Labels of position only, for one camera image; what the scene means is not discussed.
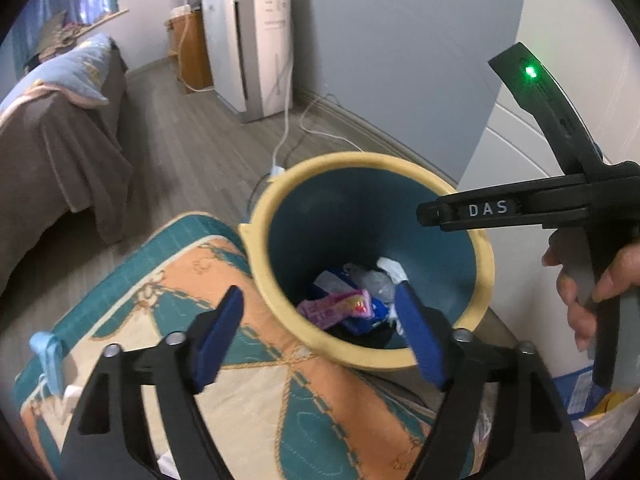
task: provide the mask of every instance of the screw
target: screw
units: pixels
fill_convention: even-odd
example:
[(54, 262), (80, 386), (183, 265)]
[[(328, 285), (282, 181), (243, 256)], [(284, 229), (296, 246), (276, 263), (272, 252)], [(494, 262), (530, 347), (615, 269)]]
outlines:
[(471, 343), (474, 339), (474, 335), (471, 330), (466, 328), (457, 328), (453, 331), (453, 339), (459, 343)]
[(187, 335), (184, 332), (171, 332), (164, 340), (168, 345), (179, 345), (180, 343), (184, 343), (184, 340), (187, 339)]
[(536, 347), (533, 345), (531, 341), (522, 341), (518, 345), (518, 350), (520, 350), (523, 354), (533, 355), (536, 353)]
[(105, 346), (104, 350), (102, 351), (102, 355), (104, 355), (105, 357), (113, 357), (115, 355), (118, 355), (120, 353), (120, 350), (122, 350), (122, 348), (120, 348), (120, 345), (112, 343)]

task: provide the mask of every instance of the wooden floor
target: wooden floor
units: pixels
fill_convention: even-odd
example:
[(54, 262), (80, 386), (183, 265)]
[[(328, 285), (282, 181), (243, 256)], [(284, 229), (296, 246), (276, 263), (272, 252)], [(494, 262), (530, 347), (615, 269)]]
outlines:
[[(8, 415), (15, 413), (15, 408), (9, 409), (8, 393), (32, 355), (28, 341), (34, 332), (50, 330), (177, 214), (207, 211), (229, 225), (238, 224), (252, 189), (270, 170), (271, 153), (284, 127), (282, 114), (240, 124), (213, 92), (185, 94), (170, 64), (130, 77), (127, 93), (119, 133), (134, 167), (126, 235), (121, 243), (105, 246), (90, 211), (67, 214), (15, 269), (0, 298), (0, 408)], [(281, 166), (354, 149), (339, 140), (306, 134), (298, 125), (299, 116), (300, 110), (292, 113), (290, 134), (278, 158)], [(308, 120), (331, 131), (318, 119)], [(360, 146), (363, 150), (384, 150), (367, 142)]]

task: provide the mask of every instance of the bed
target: bed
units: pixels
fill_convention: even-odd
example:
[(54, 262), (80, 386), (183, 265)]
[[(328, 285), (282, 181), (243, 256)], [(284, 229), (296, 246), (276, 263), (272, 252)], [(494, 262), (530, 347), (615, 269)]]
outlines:
[(0, 104), (0, 294), (65, 212), (92, 208), (122, 237), (132, 168), (116, 138), (126, 66), (103, 34), (41, 64)]

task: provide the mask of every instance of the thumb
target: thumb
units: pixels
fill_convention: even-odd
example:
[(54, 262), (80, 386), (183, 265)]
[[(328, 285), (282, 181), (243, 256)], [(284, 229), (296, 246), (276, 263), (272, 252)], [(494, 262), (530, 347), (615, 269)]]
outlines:
[(593, 289), (593, 301), (599, 303), (625, 292), (631, 285), (640, 284), (640, 242), (618, 251)]

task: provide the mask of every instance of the hand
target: hand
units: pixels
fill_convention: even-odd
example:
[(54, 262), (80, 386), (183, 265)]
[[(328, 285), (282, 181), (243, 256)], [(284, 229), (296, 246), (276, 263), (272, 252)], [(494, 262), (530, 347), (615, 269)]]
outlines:
[[(549, 247), (542, 256), (542, 265), (545, 267), (555, 267), (561, 263), (553, 247)], [(631, 285), (640, 285), (640, 241), (618, 251), (593, 289), (591, 297), (599, 303), (622, 294)], [(596, 317), (578, 303), (578, 287), (564, 272), (564, 268), (558, 274), (556, 288), (562, 302), (568, 307), (567, 321), (575, 331), (575, 345), (582, 352), (589, 346), (596, 333)]]

